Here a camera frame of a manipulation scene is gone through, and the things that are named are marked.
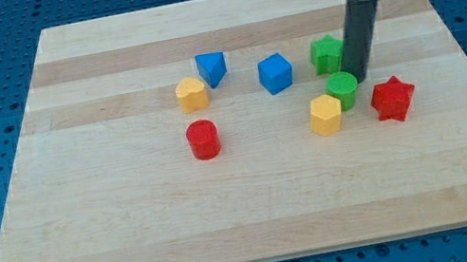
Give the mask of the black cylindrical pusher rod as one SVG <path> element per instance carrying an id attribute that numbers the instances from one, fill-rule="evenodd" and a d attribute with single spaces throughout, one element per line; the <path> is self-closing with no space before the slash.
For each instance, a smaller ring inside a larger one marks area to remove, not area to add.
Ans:
<path id="1" fill-rule="evenodd" d="M 340 70 L 363 83 L 372 47 L 378 0 L 346 0 Z"/>

